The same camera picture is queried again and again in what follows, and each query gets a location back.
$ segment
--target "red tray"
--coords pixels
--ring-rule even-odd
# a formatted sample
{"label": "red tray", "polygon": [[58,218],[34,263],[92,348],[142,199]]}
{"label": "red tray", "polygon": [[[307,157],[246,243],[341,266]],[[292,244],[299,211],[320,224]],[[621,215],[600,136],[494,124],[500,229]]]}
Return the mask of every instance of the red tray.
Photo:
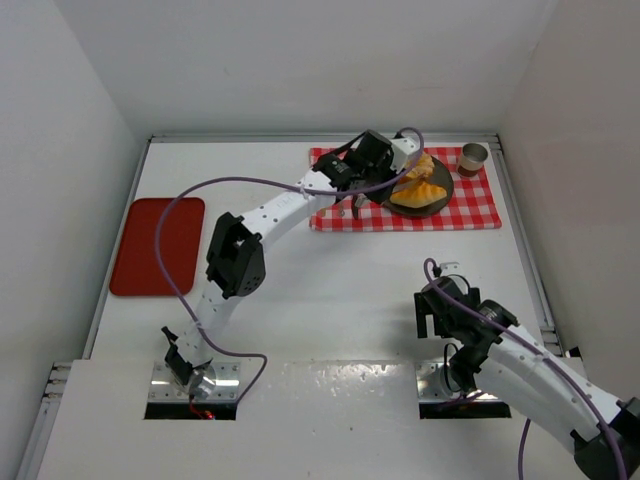
{"label": "red tray", "polygon": [[[175,295],[156,262],[153,241],[158,220],[171,198],[143,198],[129,208],[109,289],[121,297]],[[180,293],[193,288],[204,220],[204,202],[185,198],[167,217],[162,258]]]}

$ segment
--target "black bracket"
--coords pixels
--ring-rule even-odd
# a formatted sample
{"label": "black bracket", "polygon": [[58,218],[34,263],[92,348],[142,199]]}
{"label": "black bracket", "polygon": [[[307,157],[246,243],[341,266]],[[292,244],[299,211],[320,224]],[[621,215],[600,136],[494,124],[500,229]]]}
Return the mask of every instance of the black bracket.
{"label": "black bracket", "polygon": [[[497,302],[485,300],[480,303],[479,289],[469,288],[468,292],[464,294],[449,277],[436,278],[435,282],[450,297],[476,312],[490,316],[493,321],[503,327],[518,325],[516,317]],[[460,351],[451,357],[451,378],[455,380],[462,391],[475,390],[474,375],[480,371],[482,363],[487,359],[491,345],[502,341],[500,338],[502,332],[452,305],[430,285],[414,294],[413,298],[418,337],[425,338],[427,336],[426,317],[433,315],[434,331],[437,336],[453,337],[463,344]]]}
{"label": "black bracket", "polygon": [[266,276],[262,236],[251,233],[243,220],[229,212],[218,218],[207,252],[207,279],[216,282],[225,299],[249,295]]}
{"label": "black bracket", "polygon": [[162,327],[162,333],[164,333],[169,341],[169,350],[167,350],[167,354],[164,356],[164,363],[171,369],[176,380],[181,385],[186,385],[191,379],[193,365],[191,365],[191,362],[185,361],[178,353],[178,346],[175,344],[178,336],[169,330],[168,327]]}
{"label": "black bracket", "polygon": [[[360,140],[360,144],[351,147]],[[331,186],[338,191],[373,186],[391,180],[397,175],[391,169],[393,148],[391,141],[373,130],[358,135],[349,143],[322,155],[312,169],[322,172],[331,180]],[[375,203],[383,203],[393,193],[394,185],[375,190],[366,197]]]}

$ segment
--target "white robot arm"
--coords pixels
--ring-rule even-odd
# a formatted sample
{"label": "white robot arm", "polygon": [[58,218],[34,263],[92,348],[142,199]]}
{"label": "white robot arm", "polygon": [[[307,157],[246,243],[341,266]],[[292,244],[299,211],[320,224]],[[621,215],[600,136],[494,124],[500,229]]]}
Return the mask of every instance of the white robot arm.
{"label": "white robot arm", "polygon": [[[359,144],[352,150],[355,141]],[[296,183],[300,192],[281,193],[258,208],[234,217],[222,215],[207,253],[207,286],[196,308],[201,329],[215,338],[229,322],[243,297],[254,292],[266,272],[264,255],[285,233],[317,211],[331,206],[336,197],[315,195],[314,191],[347,192],[380,184],[396,177],[410,158],[419,152],[410,138],[396,135],[387,139],[368,130],[354,141],[320,157],[316,165]],[[345,153],[343,160],[338,155]],[[375,190],[367,197],[382,203],[393,185]],[[192,323],[175,335],[163,329],[170,342],[165,362],[180,383],[187,385],[194,370],[211,361],[213,352],[203,342]]]}
{"label": "white robot arm", "polygon": [[[626,478],[620,476],[604,423],[619,447],[626,475],[640,466],[640,400],[623,403],[590,383],[540,345],[502,305],[481,301],[479,289],[471,288],[463,277],[440,276],[414,300],[418,337],[427,336],[431,316],[437,336],[455,338],[463,345],[448,368],[439,368],[426,379],[436,386],[438,402],[444,399],[447,405],[446,400],[457,398],[458,392],[495,395],[555,437],[587,477]],[[443,375],[446,381],[440,381]]]}

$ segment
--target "black plate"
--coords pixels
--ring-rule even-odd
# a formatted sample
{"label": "black plate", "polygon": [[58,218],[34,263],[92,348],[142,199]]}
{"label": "black plate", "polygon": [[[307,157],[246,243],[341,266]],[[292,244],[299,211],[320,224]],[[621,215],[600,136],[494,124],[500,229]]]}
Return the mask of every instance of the black plate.
{"label": "black plate", "polygon": [[431,156],[431,158],[433,158],[434,169],[433,175],[429,177],[429,183],[443,187],[447,191],[447,196],[442,200],[438,200],[435,203],[427,205],[426,207],[410,208],[402,205],[395,205],[390,201],[384,202],[384,207],[388,208],[393,213],[404,215],[405,217],[428,217],[434,213],[438,213],[447,206],[447,203],[449,203],[449,200],[451,200],[451,197],[453,196],[453,178],[444,163],[434,156]]}

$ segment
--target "red wire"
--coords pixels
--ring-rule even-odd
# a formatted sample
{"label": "red wire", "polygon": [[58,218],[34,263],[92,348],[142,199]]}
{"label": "red wire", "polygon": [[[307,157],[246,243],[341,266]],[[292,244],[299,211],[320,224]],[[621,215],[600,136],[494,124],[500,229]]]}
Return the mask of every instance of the red wire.
{"label": "red wire", "polygon": [[204,417],[202,416],[202,413],[200,413],[198,409],[193,405],[193,398],[189,400],[189,411],[194,415],[197,415],[201,419],[204,419]]}
{"label": "red wire", "polygon": [[200,419],[202,420],[213,420],[214,418],[213,414],[210,411],[205,410],[204,412],[201,412],[200,410],[198,410],[193,404],[193,398],[189,400],[189,411],[194,415],[200,417]]}

